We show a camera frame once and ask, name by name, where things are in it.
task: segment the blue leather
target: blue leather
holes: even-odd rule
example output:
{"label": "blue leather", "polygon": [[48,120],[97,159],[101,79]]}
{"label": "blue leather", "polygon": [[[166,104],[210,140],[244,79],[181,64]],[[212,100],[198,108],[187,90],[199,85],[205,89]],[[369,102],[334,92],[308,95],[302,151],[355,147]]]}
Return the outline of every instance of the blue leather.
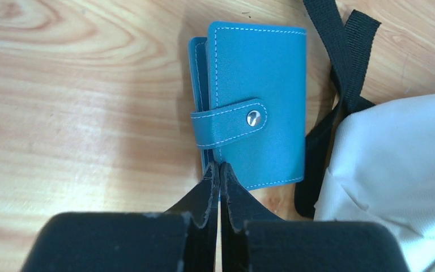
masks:
{"label": "blue leather", "polygon": [[[193,119],[198,147],[209,145],[215,161],[231,163],[247,189],[301,181],[306,31],[214,22],[207,42],[206,38],[194,38],[189,49],[197,109],[192,117],[208,116]],[[253,104],[251,101],[259,101],[263,107],[249,107],[265,112],[259,123],[262,129],[252,133],[257,127],[246,122],[249,110],[240,108]]]}
{"label": "blue leather", "polygon": [[[261,121],[248,125],[246,117],[250,111],[261,114]],[[267,124],[267,110],[261,99],[251,99],[226,107],[191,114],[196,144],[199,149],[214,149],[251,137]]]}

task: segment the white tote bag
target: white tote bag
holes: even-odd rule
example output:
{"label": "white tote bag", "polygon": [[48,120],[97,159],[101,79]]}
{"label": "white tote bag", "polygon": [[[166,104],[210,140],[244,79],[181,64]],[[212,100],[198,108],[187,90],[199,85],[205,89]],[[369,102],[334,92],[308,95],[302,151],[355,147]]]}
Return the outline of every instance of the white tote bag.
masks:
{"label": "white tote bag", "polygon": [[315,208],[314,220],[384,225],[411,271],[435,271],[435,95],[348,116]]}

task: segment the white bag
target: white bag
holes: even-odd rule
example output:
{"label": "white bag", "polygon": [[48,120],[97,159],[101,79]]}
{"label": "white bag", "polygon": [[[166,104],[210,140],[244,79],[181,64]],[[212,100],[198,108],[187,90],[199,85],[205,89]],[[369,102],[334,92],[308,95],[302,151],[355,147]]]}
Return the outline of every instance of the white bag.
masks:
{"label": "white bag", "polygon": [[435,271],[435,95],[348,116],[315,208],[314,220],[386,226],[411,271]]}

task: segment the wallet strap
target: wallet strap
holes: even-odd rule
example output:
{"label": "wallet strap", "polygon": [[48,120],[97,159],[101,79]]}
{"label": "wallet strap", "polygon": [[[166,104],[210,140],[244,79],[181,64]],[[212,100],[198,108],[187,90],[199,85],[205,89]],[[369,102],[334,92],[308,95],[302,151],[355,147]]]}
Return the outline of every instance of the wallet strap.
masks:
{"label": "wallet strap", "polygon": [[347,116],[374,105],[360,93],[380,22],[354,10],[344,26],[334,0],[304,0],[304,5],[329,55],[331,80],[339,95],[336,107],[306,136],[304,180],[296,184],[295,207],[301,215],[312,218],[338,114],[342,108]]}
{"label": "wallet strap", "polygon": [[[253,122],[246,122],[251,112],[254,114]],[[268,111],[261,99],[191,114],[199,149],[217,148],[253,136],[266,127],[267,120]]]}

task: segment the wooden surface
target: wooden surface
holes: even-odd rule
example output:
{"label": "wooden surface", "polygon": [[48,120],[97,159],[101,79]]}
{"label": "wooden surface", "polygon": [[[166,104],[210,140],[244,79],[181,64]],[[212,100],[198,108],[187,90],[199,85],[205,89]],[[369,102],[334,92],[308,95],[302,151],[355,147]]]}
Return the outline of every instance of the wooden surface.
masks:
{"label": "wooden surface", "polygon": [[[340,0],[382,22],[363,96],[435,93],[435,1]],[[186,45],[214,20],[308,29],[308,130],[329,61],[296,0],[0,0],[0,271],[63,211],[164,211],[201,175]],[[299,219],[293,185],[254,191]]]}

